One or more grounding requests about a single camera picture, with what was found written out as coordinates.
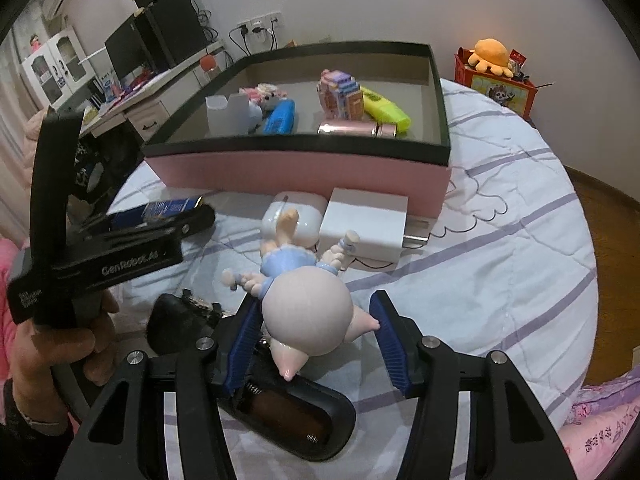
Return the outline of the person's left thumb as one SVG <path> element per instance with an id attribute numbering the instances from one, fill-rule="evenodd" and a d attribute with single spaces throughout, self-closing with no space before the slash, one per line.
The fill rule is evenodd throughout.
<path id="1" fill-rule="evenodd" d="M 10 372 L 12 396 L 27 425 L 46 436 L 64 434 L 70 419 L 58 395 L 51 368 L 77 361 L 84 363 L 85 378 L 105 385 L 114 373 L 117 348 L 111 315 L 119 306 L 110 292 L 101 298 L 101 313 L 87 328 L 54 330 L 27 321 L 17 326 Z"/>

